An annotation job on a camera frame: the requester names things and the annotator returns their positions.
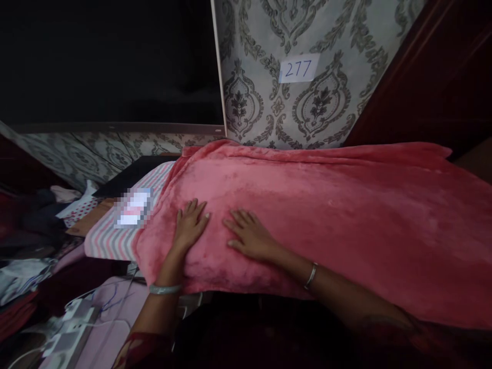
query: fleece blanket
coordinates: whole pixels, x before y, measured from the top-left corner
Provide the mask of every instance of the fleece blanket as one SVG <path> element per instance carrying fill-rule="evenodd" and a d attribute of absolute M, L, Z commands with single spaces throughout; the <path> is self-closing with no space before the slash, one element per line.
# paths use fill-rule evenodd
<path fill-rule="evenodd" d="M 413 142 L 279 151 L 229 140 L 185 148 L 133 250 L 148 284 L 171 247 L 176 213 L 208 201 L 209 224 L 186 259 L 185 293 L 309 298 L 274 266 L 228 248 L 230 209 L 254 211 L 285 247 L 418 319 L 492 328 L 492 187 Z"/>

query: number 277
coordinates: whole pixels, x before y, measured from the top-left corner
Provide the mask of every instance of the number 277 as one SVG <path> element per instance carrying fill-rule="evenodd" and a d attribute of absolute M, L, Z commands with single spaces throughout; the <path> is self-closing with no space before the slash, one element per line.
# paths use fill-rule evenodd
<path fill-rule="evenodd" d="M 304 74 L 302 75 L 303 77 L 306 75 L 306 72 L 308 71 L 309 69 L 309 66 L 311 65 L 311 61 L 310 60 L 303 60 L 302 62 L 301 61 L 297 61 L 296 63 L 294 64 L 298 64 L 297 66 L 297 72 L 296 72 L 296 75 L 299 74 L 299 69 L 301 69 L 301 63 L 307 63 L 307 67 L 306 67 L 306 70 L 304 71 Z M 289 68 L 289 71 L 287 72 L 287 74 L 285 75 L 286 77 L 290 76 L 290 75 L 293 75 L 294 73 L 291 73 L 291 70 L 292 70 L 292 63 L 289 63 L 289 65 L 291 66 Z"/>

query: person's left hand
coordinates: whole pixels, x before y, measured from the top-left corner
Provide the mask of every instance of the person's left hand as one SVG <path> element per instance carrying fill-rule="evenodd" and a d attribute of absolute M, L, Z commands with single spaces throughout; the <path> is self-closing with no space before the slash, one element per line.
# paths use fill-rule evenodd
<path fill-rule="evenodd" d="M 173 249 L 183 253 L 195 244 L 205 230 L 210 218 L 210 213 L 205 214 L 198 220 L 201 211 L 207 205 L 204 201 L 198 205 L 198 199 L 188 201 L 184 210 L 178 210 L 176 222 L 176 233 L 174 234 Z"/>

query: paper label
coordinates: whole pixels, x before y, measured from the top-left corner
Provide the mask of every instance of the paper label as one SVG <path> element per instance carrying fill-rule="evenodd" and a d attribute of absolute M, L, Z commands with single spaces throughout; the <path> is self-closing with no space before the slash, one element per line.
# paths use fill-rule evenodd
<path fill-rule="evenodd" d="M 288 57 L 280 64 L 279 83 L 309 82 L 314 80 L 319 54 Z"/>

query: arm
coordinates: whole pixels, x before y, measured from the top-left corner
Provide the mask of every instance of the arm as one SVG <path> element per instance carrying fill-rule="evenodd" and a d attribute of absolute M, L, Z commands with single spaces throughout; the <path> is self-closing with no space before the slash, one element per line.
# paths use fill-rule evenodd
<path fill-rule="evenodd" d="M 186 254 L 205 230 L 210 216 L 206 214 L 198 220 L 207 203 L 203 202 L 199 206 L 197 204 L 198 200 L 194 199 L 188 202 L 184 211 L 181 209 L 178 211 L 173 246 L 162 264 L 154 283 L 156 286 L 171 287 L 182 284 Z M 154 333 L 170 336 L 178 300 L 179 293 L 170 295 L 150 294 L 145 300 L 130 334 Z"/>
<path fill-rule="evenodd" d="M 238 210 L 231 213 L 236 222 L 225 219 L 224 224 L 239 240 L 229 241 L 230 247 L 255 260 L 278 266 L 302 285 L 308 281 L 313 269 L 311 261 L 282 247 L 252 212 Z M 352 330 L 368 316 L 385 316 L 412 326 L 397 307 L 321 265 L 316 268 L 310 291 Z"/>

